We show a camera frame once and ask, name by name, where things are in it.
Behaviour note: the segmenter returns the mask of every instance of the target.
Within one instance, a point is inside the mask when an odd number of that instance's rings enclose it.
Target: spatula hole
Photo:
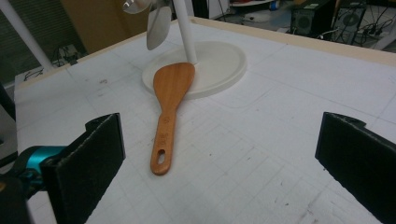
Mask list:
[[[158,151],[158,164],[163,164],[163,162],[165,161],[165,150],[164,149],[160,149]]]

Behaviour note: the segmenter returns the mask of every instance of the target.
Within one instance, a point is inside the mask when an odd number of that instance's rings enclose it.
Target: white tabletop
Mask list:
[[[87,121],[120,112],[127,158],[88,223],[379,223],[314,156],[324,111],[361,119],[396,142],[396,68],[191,29],[196,41],[240,47],[247,72],[226,91],[181,104],[167,175],[149,169],[161,109],[141,74],[181,45],[177,24],[153,51],[141,35],[22,83],[15,91],[19,150],[66,146]],[[36,223],[56,223],[46,192],[29,205]]]

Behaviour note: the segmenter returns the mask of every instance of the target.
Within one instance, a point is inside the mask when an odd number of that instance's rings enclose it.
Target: white table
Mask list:
[[[396,142],[396,57],[193,21],[196,41],[239,46],[247,72],[226,91],[182,103],[167,175],[149,169],[160,107],[141,74],[181,45],[176,23],[153,51],[140,35],[20,84],[19,150],[66,146],[85,122],[120,112],[127,158],[88,223],[379,223],[314,155],[324,111]],[[36,223],[56,223],[46,192],[29,206]]]

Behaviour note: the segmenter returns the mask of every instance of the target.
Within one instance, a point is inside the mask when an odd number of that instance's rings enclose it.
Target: spatula head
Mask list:
[[[191,63],[173,63],[160,68],[154,76],[154,91],[162,111],[176,110],[195,74]]]

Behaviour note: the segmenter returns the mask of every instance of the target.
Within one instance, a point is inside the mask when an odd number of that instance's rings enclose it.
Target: wooden spatula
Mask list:
[[[172,161],[177,107],[189,89],[195,74],[191,63],[174,63],[162,67],[154,76],[154,91],[161,105],[157,133],[151,153],[151,172],[166,174]]]

